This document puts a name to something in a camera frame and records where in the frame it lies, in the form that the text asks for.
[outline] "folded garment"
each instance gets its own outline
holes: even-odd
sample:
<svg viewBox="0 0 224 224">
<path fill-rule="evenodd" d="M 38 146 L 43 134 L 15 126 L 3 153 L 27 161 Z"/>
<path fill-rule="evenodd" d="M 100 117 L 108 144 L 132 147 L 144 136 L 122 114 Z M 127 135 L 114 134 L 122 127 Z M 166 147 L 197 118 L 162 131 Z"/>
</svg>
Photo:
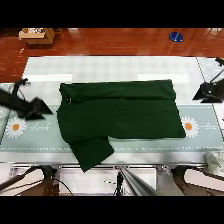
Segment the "folded garment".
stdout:
<svg viewBox="0 0 224 224">
<path fill-rule="evenodd" d="M 184 138 L 171 80 L 74 83 L 60 86 L 57 111 L 62 138 L 85 172 L 114 150 L 119 139 Z"/>
</svg>

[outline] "dark green cloth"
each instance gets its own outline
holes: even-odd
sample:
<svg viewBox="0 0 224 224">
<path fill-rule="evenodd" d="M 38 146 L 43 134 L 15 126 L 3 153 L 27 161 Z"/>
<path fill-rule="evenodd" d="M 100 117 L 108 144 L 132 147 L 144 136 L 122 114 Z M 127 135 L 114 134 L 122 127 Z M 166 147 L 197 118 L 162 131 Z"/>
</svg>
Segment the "dark green cloth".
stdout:
<svg viewBox="0 0 224 224">
<path fill-rule="evenodd" d="M 84 172 L 113 154 L 108 136 L 185 137 L 171 80 L 62 83 L 60 92 L 57 118 L 61 135 Z"/>
</svg>

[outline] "reddish-brown floor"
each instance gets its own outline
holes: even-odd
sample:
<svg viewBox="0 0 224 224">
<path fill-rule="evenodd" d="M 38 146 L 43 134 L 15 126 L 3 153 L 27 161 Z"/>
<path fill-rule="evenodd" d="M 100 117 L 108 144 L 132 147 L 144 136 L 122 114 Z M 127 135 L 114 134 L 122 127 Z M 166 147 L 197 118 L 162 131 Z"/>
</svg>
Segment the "reddish-brown floor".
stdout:
<svg viewBox="0 0 224 224">
<path fill-rule="evenodd" d="M 169 39 L 179 31 L 182 43 Z M 221 28 L 79 28 L 56 34 L 53 45 L 26 45 L 18 37 L 0 38 L 0 82 L 21 77 L 29 56 L 160 55 L 224 57 Z"/>
</svg>

